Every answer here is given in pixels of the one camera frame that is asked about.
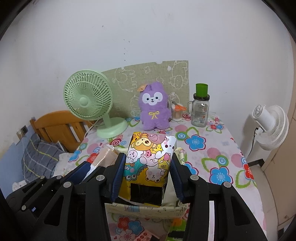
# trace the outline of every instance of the beige cabinet door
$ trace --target beige cabinet door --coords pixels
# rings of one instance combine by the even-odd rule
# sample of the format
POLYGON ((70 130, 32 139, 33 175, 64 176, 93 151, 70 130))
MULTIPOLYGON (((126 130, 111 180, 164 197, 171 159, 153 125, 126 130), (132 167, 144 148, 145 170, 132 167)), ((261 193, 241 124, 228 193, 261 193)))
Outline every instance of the beige cabinet door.
POLYGON ((296 214, 295 119, 292 119, 288 135, 266 168, 265 175, 274 196, 280 225, 296 214))

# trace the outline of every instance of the purple plush toy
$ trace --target purple plush toy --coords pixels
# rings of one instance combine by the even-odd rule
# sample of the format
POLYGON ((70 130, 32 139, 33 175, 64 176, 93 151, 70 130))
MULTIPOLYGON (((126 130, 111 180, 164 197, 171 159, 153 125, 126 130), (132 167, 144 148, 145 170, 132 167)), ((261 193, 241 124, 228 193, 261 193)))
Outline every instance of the purple plush toy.
POLYGON ((169 127, 168 120, 172 112, 168 109, 168 95, 161 83, 154 82, 146 86, 139 96, 139 107, 144 130, 165 130, 169 127))

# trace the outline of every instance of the black cable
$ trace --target black cable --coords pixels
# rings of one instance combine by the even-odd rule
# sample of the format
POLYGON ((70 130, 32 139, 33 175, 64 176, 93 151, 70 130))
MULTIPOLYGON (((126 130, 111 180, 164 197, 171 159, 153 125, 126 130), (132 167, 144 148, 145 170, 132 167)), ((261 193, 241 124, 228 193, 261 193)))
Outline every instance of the black cable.
POLYGON ((253 143, 252 143, 252 148, 251 148, 251 151, 250 151, 249 155, 251 154, 251 152, 252 152, 252 150, 253 150, 254 141, 255 141, 255 136, 256 136, 256 130, 258 130, 258 129, 259 129, 259 128, 256 127, 255 130, 254 130, 253 143))

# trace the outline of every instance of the gray plaid fabric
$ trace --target gray plaid fabric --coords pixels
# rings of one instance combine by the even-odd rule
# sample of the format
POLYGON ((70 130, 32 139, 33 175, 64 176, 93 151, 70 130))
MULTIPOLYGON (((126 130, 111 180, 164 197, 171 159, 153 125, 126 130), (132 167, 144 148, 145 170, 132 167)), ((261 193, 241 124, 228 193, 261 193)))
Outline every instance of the gray plaid fabric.
POLYGON ((27 183, 45 176, 51 178, 59 161, 59 155, 64 153, 54 143, 41 140, 35 133, 25 149, 25 159, 22 158, 22 170, 27 183))

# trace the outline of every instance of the cartoon box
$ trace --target cartoon box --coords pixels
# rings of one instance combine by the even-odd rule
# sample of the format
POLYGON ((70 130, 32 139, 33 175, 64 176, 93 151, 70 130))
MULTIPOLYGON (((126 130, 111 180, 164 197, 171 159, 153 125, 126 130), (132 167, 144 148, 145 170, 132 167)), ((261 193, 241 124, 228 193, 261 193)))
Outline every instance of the cartoon box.
POLYGON ((134 132, 119 197, 134 205, 160 207, 175 148, 174 136, 134 132))

